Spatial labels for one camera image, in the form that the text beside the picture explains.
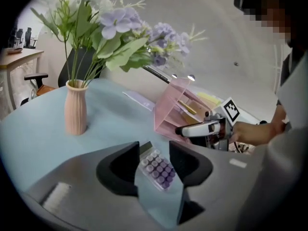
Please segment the white label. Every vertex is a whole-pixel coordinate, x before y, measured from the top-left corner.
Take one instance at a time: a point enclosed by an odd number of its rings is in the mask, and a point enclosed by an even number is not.
[[[234,158],[230,159],[229,163],[234,165],[234,166],[241,167],[241,168],[246,168],[246,166],[247,166],[247,163],[241,162],[241,161],[234,159]]]

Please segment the ribbed vase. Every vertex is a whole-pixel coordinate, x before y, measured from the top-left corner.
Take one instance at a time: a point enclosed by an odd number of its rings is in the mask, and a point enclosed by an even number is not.
[[[82,80],[77,80],[77,87],[74,88],[68,85],[67,96],[64,105],[65,130],[71,135],[81,135],[87,129],[87,104],[86,90],[88,87],[81,87]]]

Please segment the wooden desk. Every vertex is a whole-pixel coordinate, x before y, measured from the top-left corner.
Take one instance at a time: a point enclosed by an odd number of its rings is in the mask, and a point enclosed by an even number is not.
[[[23,49],[23,51],[20,53],[7,55],[6,50],[4,49],[1,53],[0,74],[2,74],[4,77],[4,92],[8,101],[10,112],[16,109],[11,86],[11,71],[21,66],[22,64],[37,59],[37,64],[33,65],[33,73],[36,73],[40,63],[40,56],[43,54],[43,52],[44,51],[41,50]]]

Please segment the purple flower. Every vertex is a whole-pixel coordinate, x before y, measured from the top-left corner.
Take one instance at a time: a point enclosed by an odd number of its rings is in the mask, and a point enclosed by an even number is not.
[[[167,59],[164,56],[161,56],[159,54],[154,54],[153,55],[153,65],[154,66],[161,66],[164,65],[166,63]]]
[[[187,33],[181,33],[181,35],[177,35],[176,41],[180,48],[181,54],[183,56],[187,56],[192,47],[192,44],[189,39],[189,35]]]
[[[170,26],[167,23],[158,23],[157,25],[154,26],[154,30],[153,30],[153,38],[157,39],[158,37],[163,38],[165,41],[175,41],[176,39],[176,32],[175,30],[172,28],[172,26]]]
[[[105,39],[112,39],[116,32],[125,33],[131,29],[131,21],[126,18],[124,9],[115,9],[111,12],[105,12],[101,16],[101,23],[105,26],[102,30],[102,36]]]
[[[139,14],[134,8],[125,8],[125,18],[129,19],[131,22],[131,29],[137,29],[141,27],[142,21]]]

